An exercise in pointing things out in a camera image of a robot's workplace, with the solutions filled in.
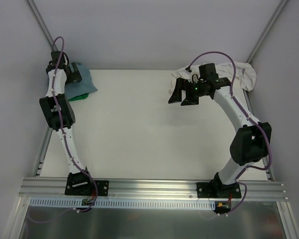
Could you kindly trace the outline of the blue t shirt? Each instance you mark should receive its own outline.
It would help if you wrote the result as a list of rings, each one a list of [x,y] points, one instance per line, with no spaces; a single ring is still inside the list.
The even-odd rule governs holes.
[[[85,93],[94,93],[97,92],[98,89],[94,86],[91,72],[90,70],[83,64],[76,62],[78,65],[78,69],[82,76],[82,81],[77,83],[70,83],[65,85],[64,94],[66,98],[69,100],[75,96],[79,96]]]

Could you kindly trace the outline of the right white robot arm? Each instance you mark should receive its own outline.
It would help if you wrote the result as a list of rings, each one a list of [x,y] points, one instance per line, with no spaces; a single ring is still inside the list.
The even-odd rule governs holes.
[[[201,65],[197,71],[186,68],[186,72],[186,78],[176,76],[168,102],[181,103],[182,106],[198,105],[201,97],[209,96],[225,112],[236,132],[229,148],[229,161],[210,182],[196,184],[197,196],[238,199],[241,197],[239,177],[247,168],[269,155],[267,146],[272,128],[242,106],[233,93],[232,83],[226,77],[219,77],[215,64]]]

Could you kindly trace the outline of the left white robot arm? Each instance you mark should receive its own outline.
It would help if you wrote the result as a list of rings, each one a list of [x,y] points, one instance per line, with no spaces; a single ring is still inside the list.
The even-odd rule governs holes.
[[[46,73],[49,77],[48,91],[39,104],[48,126],[58,135],[65,151],[69,174],[65,188],[68,196],[95,196],[96,190],[87,166],[78,156],[73,136],[75,115],[65,95],[65,86],[82,80],[75,63],[69,63],[62,51],[51,52]]]

